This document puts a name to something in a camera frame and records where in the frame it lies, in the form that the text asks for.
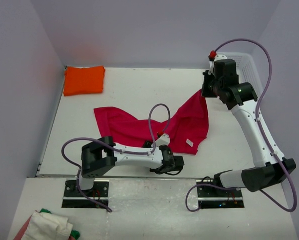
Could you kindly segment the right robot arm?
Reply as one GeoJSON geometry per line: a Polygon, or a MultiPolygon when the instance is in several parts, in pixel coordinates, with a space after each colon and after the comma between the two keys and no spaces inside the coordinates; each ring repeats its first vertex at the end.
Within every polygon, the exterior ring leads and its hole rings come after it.
{"type": "Polygon", "coordinates": [[[231,188],[245,188],[257,192],[287,179],[296,169],[294,159],[285,158],[274,141],[261,115],[256,112],[258,96],[253,86],[240,83],[237,65],[225,55],[211,60],[211,68],[203,73],[202,96],[219,98],[238,121],[252,153],[254,167],[245,170],[229,170],[214,176],[213,192],[225,196],[231,188]]]}

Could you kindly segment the magenta t shirt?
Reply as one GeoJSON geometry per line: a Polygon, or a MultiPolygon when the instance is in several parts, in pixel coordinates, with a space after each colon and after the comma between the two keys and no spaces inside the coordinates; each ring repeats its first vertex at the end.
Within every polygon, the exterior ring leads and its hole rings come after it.
{"type": "MultiPolygon", "coordinates": [[[[116,143],[143,147],[152,139],[147,119],[139,120],[117,107],[95,108],[94,115],[100,135],[112,136],[116,143]]],[[[169,121],[152,120],[151,125],[156,139],[159,134],[169,135],[169,147],[173,152],[196,155],[209,132],[208,106],[202,91],[187,100],[169,121]]]]}

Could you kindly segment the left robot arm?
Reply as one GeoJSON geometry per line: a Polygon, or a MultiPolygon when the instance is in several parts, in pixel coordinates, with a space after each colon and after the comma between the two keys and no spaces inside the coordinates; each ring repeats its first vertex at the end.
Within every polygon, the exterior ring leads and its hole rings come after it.
{"type": "Polygon", "coordinates": [[[61,148],[61,154],[68,163],[78,167],[75,190],[87,197],[93,192],[94,180],[114,167],[136,166],[147,168],[157,175],[171,175],[172,172],[178,175],[184,169],[184,159],[175,156],[169,144],[170,136],[167,134],[145,148],[115,143],[111,136],[100,139],[80,137],[67,141],[61,148]],[[90,141],[81,149],[81,164],[70,160],[65,153],[70,143],[78,141],[90,141]]]}

